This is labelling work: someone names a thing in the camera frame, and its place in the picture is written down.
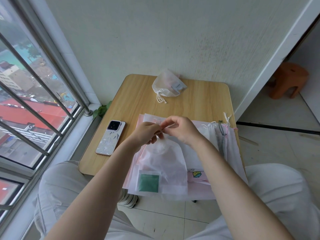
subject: person's left hand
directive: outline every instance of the person's left hand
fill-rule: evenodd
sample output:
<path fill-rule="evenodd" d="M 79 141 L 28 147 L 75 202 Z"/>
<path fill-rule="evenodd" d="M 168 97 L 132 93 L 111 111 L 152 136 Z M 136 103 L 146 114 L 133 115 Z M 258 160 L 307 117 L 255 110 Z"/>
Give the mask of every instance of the person's left hand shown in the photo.
<path fill-rule="evenodd" d="M 158 136 L 163 139 L 162 127 L 158 124 L 152 122 L 142 122 L 138 127 L 132 132 L 132 134 L 127 138 L 137 147 L 141 147 L 144 144 L 149 145 L 150 143 L 155 143 Z"/>

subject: cartoon print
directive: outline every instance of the cartoon print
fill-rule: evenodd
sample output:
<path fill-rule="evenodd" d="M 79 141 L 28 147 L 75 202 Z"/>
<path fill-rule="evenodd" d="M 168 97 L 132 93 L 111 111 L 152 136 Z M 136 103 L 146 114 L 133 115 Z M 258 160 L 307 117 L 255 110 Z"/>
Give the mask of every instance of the cartoon print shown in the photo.
<path fill-rule="evenodd" d="M 195 172 L 192 172 L 193 173 L 193 177 L 194 178 L 198 178 L 201 176 L 201 172 L 200 171 L 195 171 Z"/>

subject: green card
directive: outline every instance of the green card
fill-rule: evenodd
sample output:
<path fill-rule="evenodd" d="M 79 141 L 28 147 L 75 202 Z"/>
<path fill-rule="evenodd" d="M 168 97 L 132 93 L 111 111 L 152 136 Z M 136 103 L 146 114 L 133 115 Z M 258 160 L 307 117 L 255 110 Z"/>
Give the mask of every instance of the green card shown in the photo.
<path fill-rule="evenodd" d="M 159 175 L 140 174 L 138 190 L 158 193 Z"/>

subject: smartphone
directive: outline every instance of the smartphone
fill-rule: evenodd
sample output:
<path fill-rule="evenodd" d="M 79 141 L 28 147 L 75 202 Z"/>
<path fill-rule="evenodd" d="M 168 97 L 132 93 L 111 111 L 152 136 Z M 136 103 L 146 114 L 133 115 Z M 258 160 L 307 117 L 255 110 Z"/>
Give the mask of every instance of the smartphone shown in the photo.
<path fill-rule="evenodd" d="M 124 121 L 111 120 L 96 149 L 96 154 L 111 156 L 118 144 L 125 125 L 126 123 Z"/>

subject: orange stool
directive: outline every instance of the orange stool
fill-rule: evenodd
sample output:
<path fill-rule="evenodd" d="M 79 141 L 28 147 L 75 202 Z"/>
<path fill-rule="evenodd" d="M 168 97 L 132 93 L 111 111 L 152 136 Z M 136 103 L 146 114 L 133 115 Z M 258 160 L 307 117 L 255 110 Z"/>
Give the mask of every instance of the orange stool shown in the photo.
<path fill-rule="evenodd" d="M 291 62 L 282 63 L 274 72 L 275 87 L 269 94 L 272 99 L 279 99 L 292 87 L 296 87 L 290 98 L 293 99 L 303 88 L 308 80 L 309 73 L 298 64 Z"/>

